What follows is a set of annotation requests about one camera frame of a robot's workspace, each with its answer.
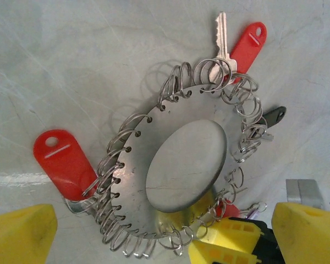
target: yellow foam block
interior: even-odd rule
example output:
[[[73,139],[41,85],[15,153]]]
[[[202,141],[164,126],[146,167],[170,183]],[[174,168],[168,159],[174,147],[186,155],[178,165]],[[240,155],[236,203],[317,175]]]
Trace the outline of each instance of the yellow foam block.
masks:
[[[330,212],[278,203],[272,227],[286,264],[330,264]]]
[[[261,234],[260,228],[253,223],[224,218],[209,227],[201,241],[251,254]]]
[[[0,215],[0,264],[45,263],[57,230],[52,205]]]
[[[188,248],[190,261],[192,264],[257,264],[261,261],[256,256],[227,249],[221,246],[193,241]]]

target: key ring holder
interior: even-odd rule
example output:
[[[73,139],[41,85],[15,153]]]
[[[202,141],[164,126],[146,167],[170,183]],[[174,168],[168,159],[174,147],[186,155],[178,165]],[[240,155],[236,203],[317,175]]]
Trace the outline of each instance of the key ring holder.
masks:
[[[223,78],[219,85],[204,82],[204,67],[208,63],[220,65]],[[266,129],[263,125],[246,121],[255,121],[262,112],[260,100],[254,94],[258,88],[257,83],[246,74],[233,74],[229,64],[227,66],[231,77],[224,79],[222,63],[225,63],[223,59],[216,58],[200,61],[194,70],[187,62],[175,66],[161,87],[157,105],[147,114],[132,114],[109,142],[107,155],[97,167],[98,178],[85,193],[96,189],[89,208],[95,211],[96,222],[101,224],[103,243],[110,243],[112,251],[123,246],[126,257],[134,255],[138,259],[148,258],[155,243],[159,242],[165,249],[173,250],[180,256],[183,247],[194,239],[193,224],[199,223],[205,227],[205,236],[208,227],[222,219],[226,205],[234,203],[237,189],[244,184],[244,173],[239,164],[257,150]],[[184,87],[184,71],[190,75],[190,83],[194,84],[193,86]],[[229,84],[237,77],[240,78],[238,83]],[[231,95],[226,98],[224,95],[229,85],[233,88]],[[244,109],[249,100],[254,102],[254,110],[249,114],[245,114],[244,110],[238,111]],[[218,118],[216,105],[220,105],[221,113],[233,114],[224,119]],[[200,110],[193,111],[193,106]],[[236,109],[236,114],[232,112],[232,107]],[[200,199],[188,208],[174,213],[158,212],[149,204],[144,189],[149,164],[173,131],[198,119],[214,119],[224,127],[227,134],[228,154],[220,175]],[[252,131],[256,132],[255,136],[249,137]],[[237,171],[241,173],[239,183],[234,179]],[[226,183],[232,189],[231,201],[224,198],[227,193]],[[217,216],[215,208],[219,201],[223,201],[223,208],[221,215]],[[170,245],[162,242],[166,237]]]

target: plastic tag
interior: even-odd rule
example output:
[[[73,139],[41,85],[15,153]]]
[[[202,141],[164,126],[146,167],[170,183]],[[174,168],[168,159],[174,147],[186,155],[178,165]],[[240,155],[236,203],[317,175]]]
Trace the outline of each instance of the plastic tag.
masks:
[[[64,198],[80,201],[95,192],[92,189],[82,196],[96,174],[71,133],[55,129],[41,134],[34,143],[33,154]]]
[[[267,30],[263,23],[255,22],[246,27],[236,46],[230,52],[230,58],[237,62],[238,73],[247,73],[264,46],[266,37]]]

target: key tag hole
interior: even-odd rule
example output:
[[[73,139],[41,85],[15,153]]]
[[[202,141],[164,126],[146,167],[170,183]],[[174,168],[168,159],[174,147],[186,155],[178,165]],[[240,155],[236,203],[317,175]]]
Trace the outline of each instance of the key tag hole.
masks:
[[[260,27],[258,27],[255,34],[257,35],[257,37],[259,37],[262,34],[262,29]]]
[[[58,143],[59,140],[54,136],[48,137],[47,140],[45,141],[45,145],[48,147],[55,147]]]

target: reflective metal surface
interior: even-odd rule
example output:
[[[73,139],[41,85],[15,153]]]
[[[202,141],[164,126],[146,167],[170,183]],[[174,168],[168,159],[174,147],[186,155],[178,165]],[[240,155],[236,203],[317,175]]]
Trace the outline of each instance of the reflective metal surface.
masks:
[[[324,209],[324,199],[314,179],[286,179],[288,202]]]
[[[216,193],[225,185],[224,176],[238,167],[235,159],[228,154],[214,186],[196,204],[180,212],[161,213],[148,202],[145,184],[150,163],[165,140],[183,125],[199,119],[214,120],[223,127],[227,135],[228,153],[238,151],[241,119],[233,112],[232,106],[222,101],[219,93],[201,93],[201,88],[201,85],[188,88],[192,91],[191,97],[180,98],[178,103],[163,101],[166,108],[163,112],[156,107],[152,109],[148,113],[152,122],[148,123],[143,119],[138,124],[136,130],[141,131],[141,136],[130,136],[125,147],[131,147],[131,151],[122,152],[118,158],[118,162],[124,163],[125,167],[114,173],[121,182],[111,188],[113,193],[120,193],[112,201],[112,205],[121,205],[118,214],[125,215],[125,219],[119,221],[120,224],[131,223],[132,229],[140,229],[138,234],[147,232],[147,237],[153,236],[165,223],[180,229],[190,225],[195,217],[206,212],[209,205],[213,205]]]

